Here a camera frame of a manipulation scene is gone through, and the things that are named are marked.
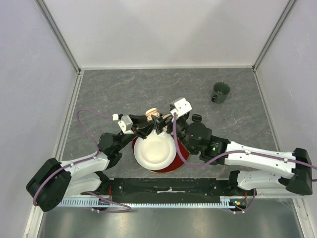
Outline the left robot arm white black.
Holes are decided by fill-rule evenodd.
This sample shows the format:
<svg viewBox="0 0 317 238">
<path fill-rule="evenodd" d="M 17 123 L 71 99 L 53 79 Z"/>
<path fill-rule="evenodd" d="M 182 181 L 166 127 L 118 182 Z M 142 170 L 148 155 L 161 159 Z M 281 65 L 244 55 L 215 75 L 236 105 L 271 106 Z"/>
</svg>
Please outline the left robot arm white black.
<svg viewBox="0 0 317 238">
<path fill-rule="evenodd" d="M 111 118 L 118 121 L 120 132 L 103 133 L 95 142 L 96 152 L 71 161 L 50 158 L 44 162 L 26 185 L 34 206 L 47 212 L 73 195 L 107 193 L 109 179 L 103 172 L 119 162 L 120 151 L 133 139 L 146 139 L 155 128 L 152 117 L 114 114 Z"/>
</svg>

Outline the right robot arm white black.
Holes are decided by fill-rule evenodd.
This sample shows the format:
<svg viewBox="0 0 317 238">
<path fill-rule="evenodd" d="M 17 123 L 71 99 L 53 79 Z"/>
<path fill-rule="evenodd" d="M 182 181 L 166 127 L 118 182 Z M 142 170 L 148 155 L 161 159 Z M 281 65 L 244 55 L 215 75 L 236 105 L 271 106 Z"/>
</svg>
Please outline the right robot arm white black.
<svg viewBox="0 0 317 238">
<path fill-rule="evenodd" d="M 207 165 L 236 165 L 253 168 L 253 172 L 232 171 L 227 189 L 232 195 L 243 190 L 281 187 L 298 195 L 312 195 L 313 178 L 308 152 L 296 148 L 292 152 L 269 151 L 238 144 L 212 134 L 212 130 L 203 123 L 200 115 L 193 115 L 193 122 L 188 124 L 181 116 L 152 117 L 154 128 L 162 132 L 167 128 L 173 134 L 176 143 L 181 142 L 192 155 L 198 155 Z"/>
</svg>

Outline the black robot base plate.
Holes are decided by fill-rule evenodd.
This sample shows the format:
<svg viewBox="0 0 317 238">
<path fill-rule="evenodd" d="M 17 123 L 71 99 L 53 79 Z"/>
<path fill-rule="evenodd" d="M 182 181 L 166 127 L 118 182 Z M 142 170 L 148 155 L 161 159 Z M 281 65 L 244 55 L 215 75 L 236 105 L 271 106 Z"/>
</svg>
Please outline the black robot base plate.
<svg viewBox="0 0 317 238">
<path fill-rule="evenodd" d="M 219 203 L 221 196 L 251 196 L 215 178 L 114 178 L 102 182 L 98 195 L 110 195 L 118 203 Z"/>
</svg>

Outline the pink earbud charging case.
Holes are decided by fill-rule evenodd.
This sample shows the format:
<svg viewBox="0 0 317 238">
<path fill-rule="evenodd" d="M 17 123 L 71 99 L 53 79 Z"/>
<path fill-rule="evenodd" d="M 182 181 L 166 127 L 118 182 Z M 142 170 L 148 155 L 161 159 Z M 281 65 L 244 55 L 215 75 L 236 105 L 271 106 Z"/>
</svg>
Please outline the pink earbud charging case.
<svg viewBox="0 0 317 238">
<path fill-rule="evenodd" d="M 160 113 L 158 112 L 157 108 L 151 108 L 146 111 L 145 116 L 147 117 L 147 121 L 152 121 L 152 116 L 158 118 L 160 116 Z"/>
</svg>

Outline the black earbud charging case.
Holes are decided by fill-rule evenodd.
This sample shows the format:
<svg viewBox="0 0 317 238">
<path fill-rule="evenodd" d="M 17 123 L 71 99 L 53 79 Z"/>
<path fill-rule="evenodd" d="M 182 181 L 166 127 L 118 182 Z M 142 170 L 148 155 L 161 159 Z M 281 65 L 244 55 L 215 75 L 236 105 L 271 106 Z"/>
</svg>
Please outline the black earbud charging case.
<svg viewBox="0 0 317 238">
<path fill-rule="evenodd" d="M 192 120 L 193 122 L 201 122 L 201 121 L 202 121 L 202 116 L 199 115 L 199 114 L 192 114 L 191 120 Z"/>
</svg>

